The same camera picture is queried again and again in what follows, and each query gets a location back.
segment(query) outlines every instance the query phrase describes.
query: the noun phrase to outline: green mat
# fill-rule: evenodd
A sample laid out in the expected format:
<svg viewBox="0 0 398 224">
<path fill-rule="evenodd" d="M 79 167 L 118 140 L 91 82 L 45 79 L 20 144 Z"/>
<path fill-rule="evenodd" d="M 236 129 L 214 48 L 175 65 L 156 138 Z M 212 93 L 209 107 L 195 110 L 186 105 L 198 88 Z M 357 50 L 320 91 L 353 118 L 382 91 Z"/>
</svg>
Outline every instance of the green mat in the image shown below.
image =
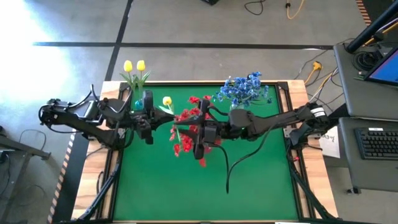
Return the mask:
<svg viewBox="0 0 398 224">
<path fill-rule="evenodd" d="M 176 113 L 192 108 L 189 96 L 212 95 L 220 86 L 148 86 L 154 104 L 171 96 Z M 275 86 L 270 86 L 273 103 L 251 106 L 259 116 L 279 112 Z M 228 112 L 230 102 L 215 102 Z M 217 116 L 219 120 L 226 117 Z M 225 191 L 226 165 L 220 149 L 205 154 L 207 167 L 194 160 L 192 152 L 174 156 L 169 141 L 172 123 L 153 132 L 154 144 L 135 136 L 124 150 L 114 211 L 115 220 L 297 220 L 295 199 L 282 129 L 273 130 L 263 148 L 238 164 L 231 174 L 229 194 Z M 229 164 L 254 151 L 255 142 L 223 141 Z"/>
</svg>

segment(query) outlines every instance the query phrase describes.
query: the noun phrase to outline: yellow tulip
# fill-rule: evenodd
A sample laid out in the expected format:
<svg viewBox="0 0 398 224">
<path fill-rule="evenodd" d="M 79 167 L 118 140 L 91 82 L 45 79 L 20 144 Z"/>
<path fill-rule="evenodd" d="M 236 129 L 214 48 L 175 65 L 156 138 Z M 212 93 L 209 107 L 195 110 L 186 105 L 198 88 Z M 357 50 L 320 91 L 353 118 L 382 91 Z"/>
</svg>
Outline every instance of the yellow tulip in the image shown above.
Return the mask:
<svg viewBox="0 0 398 224">
<path fill-rule="evenodd" d="M 172 99 L 169 96 L 163 97 L 163 105 L 171 105 L 172 104 Z"/>
<path fill-rule="evenodd" d="M 137 70 L 140 72 L 145 70 L 145 61 L 144 60 L 139 60 L 137 62 Z"/>
<path fill-rule="evenodd" d="M 132 71 L 132 63 L 129 60 L 126 60 L 124 62 L 123 68 L 124 68 L 124 71 L 131 72 Z"/>
</svg>

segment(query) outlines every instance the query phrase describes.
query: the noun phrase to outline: paper sheet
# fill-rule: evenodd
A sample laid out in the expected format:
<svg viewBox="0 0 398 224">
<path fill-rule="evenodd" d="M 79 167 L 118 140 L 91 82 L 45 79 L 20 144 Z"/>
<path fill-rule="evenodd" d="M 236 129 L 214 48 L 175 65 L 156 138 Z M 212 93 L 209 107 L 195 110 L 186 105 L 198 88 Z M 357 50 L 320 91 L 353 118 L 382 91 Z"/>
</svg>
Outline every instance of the paper sheet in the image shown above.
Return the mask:
<svg viewBox="0 0 398 224">
<path fill-rule="evenodd" d="M 319 139 L 319 143 L 323 149 L 322 153 L 324 156 L 340 158 L 337 126 L 331 128 L 326 134 L 324 134 Z"/>
</svg>

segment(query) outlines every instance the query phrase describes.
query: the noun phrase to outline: keyboard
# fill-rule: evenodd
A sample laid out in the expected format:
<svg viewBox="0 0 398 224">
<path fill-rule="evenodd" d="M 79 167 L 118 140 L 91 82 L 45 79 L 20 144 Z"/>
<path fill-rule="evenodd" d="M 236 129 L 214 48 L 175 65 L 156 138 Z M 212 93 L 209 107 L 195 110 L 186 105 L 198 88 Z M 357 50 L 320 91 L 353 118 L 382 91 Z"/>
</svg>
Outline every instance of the keyboard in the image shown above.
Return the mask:
<svg viewBox="0 0 398 224">
<path fill-rule="evenodd" d="M 362 159 L 398 161 L 398 129 L 356 128 Z"/>
</svg>

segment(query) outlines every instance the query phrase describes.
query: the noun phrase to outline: concrete floor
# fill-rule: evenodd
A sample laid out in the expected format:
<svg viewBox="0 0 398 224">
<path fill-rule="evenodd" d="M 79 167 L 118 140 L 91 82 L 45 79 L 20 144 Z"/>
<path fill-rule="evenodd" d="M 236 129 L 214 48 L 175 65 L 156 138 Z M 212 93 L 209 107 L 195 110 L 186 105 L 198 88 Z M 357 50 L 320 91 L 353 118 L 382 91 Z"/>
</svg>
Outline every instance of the concrete floor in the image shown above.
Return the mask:
<svg viewBox="0 0 398 224">
<path fill-rule="evenodd" d="M 4 33 L 12 35 L 0 37 L 5 43 L 2 55 L 6 57 L 0 76 L 0 124 L 16 140 L 24 129 L 45 132 L 44 150 L 51 152 L 52 158 L 49 161 L 33 158 L 29 162 L 26 181 L 21 187 L 38 184 L 45 195 L 33 191 L 29 197 L 36 203 L 28 207 L 14 205 L 8 220 L 44 223 L 69 135 L 40 126 L 37 110 L 50 98 L 79 100 L 89 91 L 91 83 L 100 92 L 113 48 L 33 47 L 31 42 L 115 42 L 127 0 L 11 2 L 0 17 L 2 21 L 12 21 L 4 26 Z M 355 37 L 365 28 L 355 0 L 307 0 L 292 21 L 285 17 L 284 2 L 266 1 L 261 16 L 245 11 L 245 2 L 221 0 L 210 7 L 199 0 L 135 0 L 123 42 L 333 45 Z M 293 2 L 292 10 L 297 7 L 298 3 Z M 305 61 L 319 53 L 319 50 L 121 47 L 112 80 L 121 80 L 118 73 L 126 59 L 144 59 L 152 70 L 151 80 L 219 80 L 256 70 L 264 74 L 264 79 L 292 79 Z M 332 51 L 317 60 L 324 66 L 321 76 L 336 67 Z M 306 78 L 311 69 L 308 65 L 300 78 Z M 316 84 L 307 91 L 314 93 L 320 82 Z M 329 83 L 321 99 L 329 102 L 341 91 Z M 344 98 L 340 97 L 330 106 L 335 109 L 343 102 Z M 34 136 L 27 136 L 24 142 L 40 147 Z M 364 191 L 358 196 L 346 195 L 344 190 L 350 187 L 348 172 L 328 168 L 328 173 L 341 218 L 398 223 L 397 193 Z"/>
</svg>

